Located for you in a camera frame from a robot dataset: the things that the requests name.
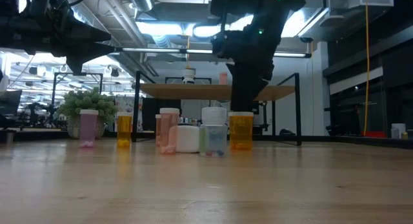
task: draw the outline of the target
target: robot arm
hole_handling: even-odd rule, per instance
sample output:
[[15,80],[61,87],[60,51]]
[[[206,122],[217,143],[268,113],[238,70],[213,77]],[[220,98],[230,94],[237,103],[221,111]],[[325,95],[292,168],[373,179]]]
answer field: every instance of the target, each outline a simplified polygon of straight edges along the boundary
[[233,77],[233,111],[251,111],[253,100],[272,79],[272,58],[288,15],[304,5],[305,0],[212,0],[211,13],[223,22],[227,14],[254,15],[242,31],[225,30],[222,25],[211,41],[213,53],[235,63],[227,64]]
[[74,74],[81,73],[83,63],[114,51],[114,47],[97,42],[111,35],[78,21],[67,0],[32,0],[18,13],[18,0],[0,0],[0,47],[51,52],[66,56]]

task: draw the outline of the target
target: wooden shelf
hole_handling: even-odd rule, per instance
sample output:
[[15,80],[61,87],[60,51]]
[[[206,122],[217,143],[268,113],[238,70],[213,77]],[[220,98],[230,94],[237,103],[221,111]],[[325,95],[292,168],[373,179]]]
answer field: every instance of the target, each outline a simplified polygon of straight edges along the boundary
[[[158,99],[231,100],[231,85],[141,84],[141,90]],[[294,86],[267,86],[256,101],[275,101],[294,92]]]

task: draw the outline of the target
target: metal table frame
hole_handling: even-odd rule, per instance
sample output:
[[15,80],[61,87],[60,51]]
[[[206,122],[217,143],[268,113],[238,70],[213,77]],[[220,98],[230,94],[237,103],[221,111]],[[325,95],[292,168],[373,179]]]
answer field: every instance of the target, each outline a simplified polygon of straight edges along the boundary
[[[58,81],[57,77],[59,75],[63,75],[63,77]],[[87,75],[95,75],[100,76],[101,80],[99,83],[99,93],[102,93],[102,86],[103,86],[103,73],[80,73],[80,74],[73,74],[71,72],[55,72],[53,78],[53,91],[52,91],[52,105],[54,105],[54,98],[56,96],[56,85],[60,83],[67,75],[74,75],[74,76],[87,76]]]
[[[148,135],[145,133],[137,133],[137,118],[139,114],[139,91],[141,88],[140,80],[141,76],[146,77],[150,82],[155,83],[152,79],[147,77],[145,74],[142,74],[140,71],[136,72],[136,89],[135,89],[135,101],[134,101],[134,118],[133,118],[133,127],[132,127],[132,141],[135,143],[137,138],[155,138],[155,135]],[[302,136],[301,136],[301,102],[300,102],[300,91],[299,91],[299,74],[294,73],[291,76],[288,76],[285,80],[278,83],[277,85],[282,85],[290,79],[294,78],[295,82],[295,94],[296,94],[296,125],[297,125],[297,136],[294,138],[294,141],[297,142],[296,146],[301,146]],[[282,138],[276,135],[276,101],[272,101],[272,135],[263,136],[262,138],[256,138],[257,141],[281,141]]]

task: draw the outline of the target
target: white bottle cap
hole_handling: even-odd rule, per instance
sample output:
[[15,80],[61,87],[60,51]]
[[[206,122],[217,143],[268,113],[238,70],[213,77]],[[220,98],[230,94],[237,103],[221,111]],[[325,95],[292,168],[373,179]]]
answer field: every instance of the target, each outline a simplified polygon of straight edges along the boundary
[[253,112],[230,112],[228,116],[230,117],[234,117],[234,116],[254,117],[254,113]]
[[97,110],[80,110],[80,114],[99,115]]
[[205,107],[202,109],[203,125],[225,125],[227,110],[222,107]]
[[179,114],[178,108],[161,108],[160,114]]
[[118,117],[132,117],[134,114],[133,113],[129,113],[129,112],[118,112],[117,116]]

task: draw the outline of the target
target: wooden table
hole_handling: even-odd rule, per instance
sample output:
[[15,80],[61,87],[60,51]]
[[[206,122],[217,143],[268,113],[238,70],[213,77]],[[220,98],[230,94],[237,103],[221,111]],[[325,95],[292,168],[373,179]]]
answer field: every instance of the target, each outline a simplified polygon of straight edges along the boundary
[[153,141],[3,147],[1,223],[413,223],[413,151],[254,144],[226,159],[160,156]]
[[[231,85],[141,84],[141,90],[158,99],[231,100]],[[294,86],[267,86],[256,101],[275,101],[294,92]]]

